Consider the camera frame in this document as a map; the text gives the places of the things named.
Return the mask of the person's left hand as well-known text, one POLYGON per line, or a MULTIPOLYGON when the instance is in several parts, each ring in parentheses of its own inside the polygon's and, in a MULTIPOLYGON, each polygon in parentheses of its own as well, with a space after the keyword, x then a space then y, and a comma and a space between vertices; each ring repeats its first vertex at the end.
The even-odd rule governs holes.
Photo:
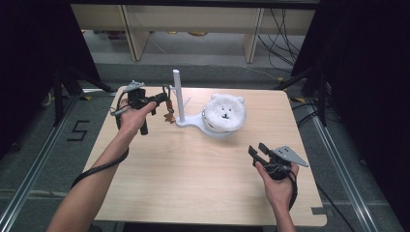
POLYGON ((147 114, 156 106, 157 104, 155 102, 149 102, 140 109, 134 109, 128 105, 127 100, 122 100, 121 107, 124 109, 124 112, 120 116, 121 127, 119 133, 134 137, 142 128, 147 114))

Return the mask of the metal floor rail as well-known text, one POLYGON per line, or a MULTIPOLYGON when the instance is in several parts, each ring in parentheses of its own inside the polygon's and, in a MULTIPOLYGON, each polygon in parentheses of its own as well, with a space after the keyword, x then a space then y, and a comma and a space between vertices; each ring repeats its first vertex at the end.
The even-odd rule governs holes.
POLYGON ((0 214, 0 232, 9 232, 13 227, 18 214, 28 198, 32 187, 37 182, 61 131, 64 129, 64 126, 66 126, 67 120, 78 101, 79 97, 69 97, 67 100, 66 105, 63 107, 63 116, 50 129, 41 150, 36 154, 24 178, 14 191, 6 208, 0 214))
POLYGON ((365 232, 379 232, 379 228, 366 205, 364 198, 359 192, 355 182, 350 175, 346 164, 344 163, 336 143, 332 139, 328 129, 322 125, 321 120, 314 116, 312 118, 314 125, 321 137, 321 140, 327 150, 328 155, 336 169, 337 175, 343 185, 346 195, 352 205, 353 210, 365 232))

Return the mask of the white plush bear pouch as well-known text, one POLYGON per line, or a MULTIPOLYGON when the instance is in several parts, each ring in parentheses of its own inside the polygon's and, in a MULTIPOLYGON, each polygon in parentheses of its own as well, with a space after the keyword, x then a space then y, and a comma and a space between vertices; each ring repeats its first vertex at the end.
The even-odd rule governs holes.
POLYGON ((214 132, 236 131, 246 117, 245 99, 228 94, 213 94, 202 111, 202 121, 214 132))

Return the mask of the white key stand with tray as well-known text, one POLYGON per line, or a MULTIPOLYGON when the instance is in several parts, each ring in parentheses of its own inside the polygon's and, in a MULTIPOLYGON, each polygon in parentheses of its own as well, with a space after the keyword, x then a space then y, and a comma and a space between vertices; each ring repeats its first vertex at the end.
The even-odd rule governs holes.
POLYGON ((174 85, 170 85, 171 90, 176 96, 176 101, 178 105, 178 116, 176 118, 176 125, 180 128, 188 128, 193 127, 197 128, 202 131, 204 134, 218 139, 226 138, 232 135, 233 132, 223 132, 223 133, 216 133, 208 130, 204 123, 202 122, 202 110, 196 115, 186 115, 185 114, 185 106, 187 105, 187 101, 183 102, 183 93, 182 93, 182 84, 181 84, 181 77, 180 72, 178 70, 173 70, 173 79, 174 85))

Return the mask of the light wooden desk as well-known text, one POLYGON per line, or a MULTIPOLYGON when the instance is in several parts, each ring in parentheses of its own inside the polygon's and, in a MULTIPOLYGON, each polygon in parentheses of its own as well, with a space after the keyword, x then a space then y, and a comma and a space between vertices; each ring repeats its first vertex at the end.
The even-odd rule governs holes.
POLYGON ((162 32, 206 32, 240 34, 245 59, 253 61, 259 34, 304 36, 313 10, 268 8, 166 7, 72 4, 80 28, 123 31, 134 61, 141 59, 149 34, 162 32))

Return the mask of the person's right hand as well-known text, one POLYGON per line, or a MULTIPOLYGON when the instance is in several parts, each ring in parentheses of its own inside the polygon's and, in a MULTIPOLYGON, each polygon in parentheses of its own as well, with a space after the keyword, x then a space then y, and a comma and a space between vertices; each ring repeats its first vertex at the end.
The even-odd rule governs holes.
POLYGON ((292 163, 290 176, 279 181, 272 179, 259 161, 255 164, 255 168, 262 178, 266 197, 275 214, 288 213, 293 195, 293 184, 296 183, 299 166, 292 163))

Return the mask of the carabiner keychain with gingerbread charm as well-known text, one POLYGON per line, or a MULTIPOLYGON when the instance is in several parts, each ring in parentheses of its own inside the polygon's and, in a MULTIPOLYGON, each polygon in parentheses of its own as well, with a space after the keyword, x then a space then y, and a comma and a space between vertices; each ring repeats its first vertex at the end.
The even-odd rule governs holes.
POLYGON ((169 124, 174 124, 175 123, 174 107, 173 107, 172 100, 170 98, 171 89, 169 86, 163 86, 162 91, 165 93, 165 105, 167 109, 167 113, 163 115, 164 121, 168 122, 169 124))

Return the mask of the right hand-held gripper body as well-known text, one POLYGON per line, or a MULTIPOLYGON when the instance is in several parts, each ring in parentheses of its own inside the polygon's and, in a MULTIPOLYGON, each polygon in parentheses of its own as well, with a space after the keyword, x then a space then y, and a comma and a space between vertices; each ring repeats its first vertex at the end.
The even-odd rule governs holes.
POLYGON ((308 167, 308 163, 302 159, 289 146, 281 146, 272 150, 274 157, 261 162, 268 175, 274 180, 282 180, 291 172, 292 163, 299 164, 303 167, 308 167))

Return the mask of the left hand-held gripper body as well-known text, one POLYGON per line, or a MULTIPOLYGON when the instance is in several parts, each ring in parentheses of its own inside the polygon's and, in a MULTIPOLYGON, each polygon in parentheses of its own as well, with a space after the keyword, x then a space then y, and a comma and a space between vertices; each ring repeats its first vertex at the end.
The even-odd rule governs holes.
POLYGON ((125 111, 135 109, 140 110, 146 106, 146 90, 143 82, 132 81, 125 89, 124 93, 128 97, 128 105, 125 107, 125 111))

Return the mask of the black curtain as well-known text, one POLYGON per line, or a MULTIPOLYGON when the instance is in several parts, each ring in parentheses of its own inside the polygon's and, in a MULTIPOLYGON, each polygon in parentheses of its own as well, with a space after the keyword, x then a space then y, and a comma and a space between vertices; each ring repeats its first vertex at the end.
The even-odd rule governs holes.
POLYGON ((60 78, 100 85, 100 75, 66 0, 0 0, 0 159, 22 136, 60 78))
POLYGON ((410 232, 410 0, 318 0, 294 68, 317 58, 342 122, 410 232))

